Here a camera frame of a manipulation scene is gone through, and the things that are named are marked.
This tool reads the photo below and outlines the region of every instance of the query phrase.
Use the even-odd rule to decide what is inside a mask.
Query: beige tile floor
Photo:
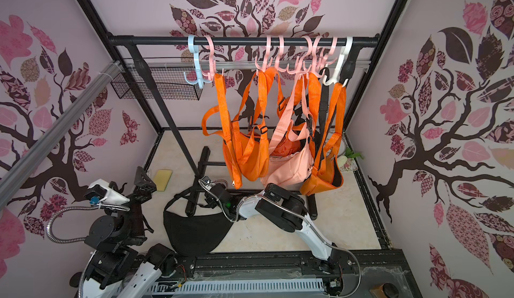
[[[195,161],[198,162],[203,146],[211,149],[209,160],[223,161],[222,140],[219,136],[204,136],[202,131],[181,131],[182,137]],[[150,166],[151,175],[158,169],[173,170],[168,186],[164,192],[155,192],[153,198],[143,204],[143,213],[153,234],[147,232],[148,240],[137,250],[142,252],[151,246],[162,243],[170,245],[162,222],[162,211],[172,196],[191,186],[193,172],[189,167],[175,137],[166,131],[159,144],[157,153]],[[225,166],[209,166],[206,174],[211,179],[229,179]],[[316,226],[337,246],[347,249],[380,249],[373,225],[368,216],[364,201],[353,173],[344,173],[344,185],[332,191],[316,195],[318,218]],[[243,181],[246,189],[259,189],[259,181]],[[168,210],[185,216],[187,201],[179,199]],[[197,207],[197,215],[218,213],[219,208],[207,209]],[[254,216],[235,223],[214,252],[244,251],[296,251],[309,250],[295,234],[277,228],[263,216]]]

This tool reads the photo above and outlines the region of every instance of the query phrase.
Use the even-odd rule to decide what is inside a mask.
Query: clothing rack
[[[216,162],[209,161],[209,155],[211,151],[209,147],[203,147],[202,155],[200,156],[200,161],[198,162],[198,166],[194,163],[191,154],[189,153],[182,136],[180,135],[180,131],[175,125],[175,121],[170,114],[170,111],[166,107],[166,104],[157,89],[157,84],[152,76],[152,72],[150,70],[149,65],[141,55],[141,52],[137,48],[137,45],[187,45],[188,38],[187,37],[156,37],[156,36],[108,36],[109,42],[113,46],[124,46],[132,57],[134,61],[134,68],[137,70],[139,76],[143,78],[146,86],[152,93],[155,101],[162,112],[164,119],[170,126],[170,130],[172,131],[175,139],[180,146],[180,149],[184,153],[186,160],[188,161],[193,173],[195,174],[195,179],[193,181],[193,185],[189,187],[190,195],[188,198],[188,203],[186,205],[186,215],[192,216],[196,212],[196,203],[198,201],[199,194],[204,192],[203,188],[199,185],[198,179],[202,178],[205,175],[205,171],[207,166],[225,166],[224,162]],[[339,82],[344,83],[345,79],[352,78],[356,63],[357,57],[359,56],[359,52],[362,48],[371,47],[374,48],[378,44],[378,37],[354,37],[352,42],[352,47],[350,49],[350,53],[348,54],[346,61],[341,69],[341,73],[339,76]],[[212,42],[214,45],[255,45],[255,46],[265,46],[266,45],[265,37],[214,37],[212,38]],[[318,43],[318,47],[330,47],[332,45],[332,38],[321,38]],[[195,37],[194,45],[208,45],[209,42],[205,37]],[[272,46],[279,46],[280,41],[278,37],[271,38]],[[346,38],[338,38],[337,46],[345,46]],[[284,38],[284,46],[307,46],[307,40],[305,38]],[[255,194],[261,192],[261,190],[254,189],[239,189],[239,190],[229,190],[231,193],[239,193],[239,194]],[[314,195],[307,197],[307,208],[309,210],[309,215],[312,220],[316,219],[318,216],[317,207],[316,207],[316,199]]]

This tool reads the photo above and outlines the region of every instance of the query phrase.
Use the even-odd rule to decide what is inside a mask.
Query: butterfly decal
[[[124,144],[127,144],[129,142],[134,143],[137,141],[137,134],[134,131],[137,130],[137,127],[140,125],[140,124],[137,124],[136,120],[132,120],[130,118],[130,116],[125,113],[125,111],[122,111],[122,112],[123,112],[123,121],[125,123],[125,126],[127,127],[127,130],[121,136],[121,139],[120,139],[121,146]]]

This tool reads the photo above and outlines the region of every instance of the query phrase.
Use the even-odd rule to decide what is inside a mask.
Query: wall mural
[[[512,208],[514,200],[492,196],[491,191],[479,190],[473,184],[489,180],[514,188],[513,181],[497,176],[493,170],[498,166],[514,169],[514,149],[505,145],[514,142],[514,120],[504,116],[504,111],[498,112],[514,112],[514,77],[495,77],[491,81],[498,70],[514,65],[514,47],[506,55],[502,46],[502,40],[513,38],[514,0],[492,0],[489,7],[490,12],[486,5],[465,2],[463,19],[467,30],[442,29],[445,47],[436,47],[430,37],[415,59],[415,66],[408,59],[399,67],[400,83],[389,90],[391,98],[380,107],[385,121],[392,124],[385,135],[391,139],[395,163],[386,184],[369,179],[378,191],[379,210],[382,203],[392,222],[390,197],[403,174],[413,170],[412,183],[420,186],[421,197],[434,190],[433,211],[438,225],[444,223],[446,216],[455,239],[491,269],[489,239],[506,268],[514,272],[514,237],[508,235],[514,234],[514,227],[501,217],[502,212]],[[472,37],[479,38],[478,47],[473,45]],[[463,67],[445,67],[447,58],[458,62],[452,65]],[[462,71],[469,70],[468,65],[476,69],[476,76],[475,72]],[[440,94],[443,95],[438,100],[433,98]],[[473,133],[463,134],[459,129],[464,127]],[[495,146],[486,148],[486,140]],[[452,173],[455,168],[466,169],[468,174],[456,175]],[[448,201],[441,198],[441,192],[447,193]],[[465,206],[458,206],[457,199]],[[431,256],[435,266],[430,269],[433,284],[440,290],[448,287],[449,297],[487,296],[468,282],[452,280],[432,246]]]
[[[27,25],[32,35],[24,33],[25,22],[18,16],[10,15],[9,24],[0,21],[0,55],[7,64],[7,67],[0,66],[0,81],[5,89],[0,98],[0,166],[6,171],[51,128],[65,108],[77,99],[78,91],[86,89],[91,81],[86,62],[74,68],[66,49],[58,51],[45,32]],[[39,42],[41,49],[30,51],[33,42]],[[26,59],[19,70],[11,69],[11,61],[18,58]],[[21,189],[28,189],[29,194],[9,201],[8,205],[23,201],[21,211],[3,210],[0,277],[6,270],[3,259],[18,254],[17,244],[25,241],[23,228],[44,238],[44,225],[54,212],[84,200],[87,186],[79,183],[78,175],[87,172],[87,163],[94,160],[87,150],[108,142],[102,137],[111,123],[112,109],[103,108],[107,97],[106,88],[48,154],[50,163],[44,165],[43,162],[27,179]],[[116,116],[123,119],[127,127],[120,143],[124,143],[125,135],[127,141],[134,143],[138,124],[124,111]]]
[[[315,38],[320,35],[315,31],[323,18],[323,15],[316,15],[320,6],[321,0],[175,0],[174,5],[170,7],[173,19],[181,30],[172,30],[170,34],[176,37],[186,34],[211,37],[283,35]],[[326,38],[330,34],[325,32],[322,36]],[[187,50],[187,46],[176,45],[176,48],[183,51],[183,62],[192,61],[193,55]],[[264,48],[240,45],[215,46],[217,52],[214,55],[219,61],[253,61],[255,58],[260,60],[264,57]],[[278,47],[273,47],[273,57],[277,55],[278,50]],[[209,49],[202,46],[201,59],[208,60],[208,52]],[[291,46],[283,58],[295,60],[302,54],[304,53],[296,52],[296,47]],[[237,92],[242,96],[253,75],[253,70],[229,70],[225,85],[227,88],[238,85]],[[286,72],[281,73],[281,76],[288,80],[294,79],[293,75]],[[191,71],[187,77],[189,80],[195,80],[195,71]],[[249,97],[240,119],[249,120],[254,114],[254,107],[254,101]]]

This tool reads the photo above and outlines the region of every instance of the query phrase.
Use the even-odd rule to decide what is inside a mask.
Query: metal flexible hose
[[[91,263],[91,260],[93,260],[93,257],[95,256],[95,254],[96,254],[96,250],[94,250],[93,254],[91,255],[91,257],[89,257],[89,260],[87,261],[86,267],[84,268],[84,270],[82,271],[82,274],[80,275],[80,278],[79,278],[79,290],[77,291],[77,298],[82,298],[82,296],[83,296],[83,293],[84,293],[84,281],[86,279],[86,270],[87,270],[87,267],[89,267],[89,264]]]
[[[307,218],[305,218],[303,215],[301,214],[298,214],[296,212],[292,212],[291,210],[288,210],[286,208],[284,208],[283,206],[281,205],[278,205],[276,204],[275,202],[273,202],[272,200],[266,198],[265,196],[262,196],[260,194],[254,194],[254,195],[250,195],[248,197],[244,197],[243,199],[241,199],[241,201],[239,202],[239,204],[237,205],[237,208],[235,210],[235,219],[231,219],[228,217],[228,215],[225,213],[225,210],[224,210],[224,207],[220,201],[220,199],[215,196],[212,192],[210,192],[209,190],[207,190],[206,188],[206,185],[205,185],[205,182],[202,181],[201,179],[198,180],[198,182],[200,183],[200,185],[203,187],[203,189],[205,191],[207,191],[209,194],[211,194],[215,199],[216,201],[219,203],[220,207],[222,208],[222,211],[223,211],[223,214],[225,215],[225,217],[230,221],[230,222],[236,222],[239,220],[239,209],[241,208],[241,205],[243,205],[243,203],[245,203],[246,201],[252,199],[252,198],[260,198],[260,199],[264,199],[265,201],[267,201],[268,203],[274,205],[275,207],[281,209],[282,211],[285,211],[297,218],[300,218],[302,219],[306,224],[307,226],[314,232],[314,234],[321,240],[321,242],[323,242],[323,244],[325,244],[326,246],[334,249],[334,250],[339,250],[339,251],[343,251],[343,252],[346,252],[347,254],[349,254],[354,260],[355,260],[355,263],[357,265],[357,270],[358,270],[358,273],[359,273],[359,279],[357,280],[357,284],[355,285],[355,288],[352,289],[351,292],[349,292],[348,294],[346,295],[343,295],[343,296],[332,296],[332,295],[328,295],[329,298],[346,298],[346,297],[349,297],[353,294],[355,294],[355,292],[357,291],[357,289],[359,289],[359,286],[360,286],[360,282],[361,282],[361,278],[362,278],[362,275],[361,275],[361,269],[360,269],[360,264],[359,264],[359,261],[357,260],[357,257],[350,251],[350,250],[347,250],[347,249],[343,249],[343,248],[339,248],[339,247],[336,247],[336,246],[333,246],[331,243],[328,243],[319,233],[318,231],[316,230],[316,228],[313,227],[313,225],[311,224],[311,222],[309,220],[307,220]]]
[[[115,209],[115,210],[121,210],[121,211],[129,211],[129,207],[125,207],[123,205],[105,205],[105,204],[99,204],[99,205],[92,205],[91,207],[66,207],[62,208],[59,211],[56,211],[50,220],[48,221],[48,224],[46,225],[45,233],[48,239],[55,243],[75,243],[75,242],[82,242],[86,239],[86,237],[80,237],[80,238],[73,238],[73,239],[60,239],[57,238],[54,233],[52,232],[52,225],[54,224],[55,219],[57,219],[62,213],[66,211],[72,211],[72,210],[96,210],[96,209],[102,209],[102,208],[109,208],[109,209]]]

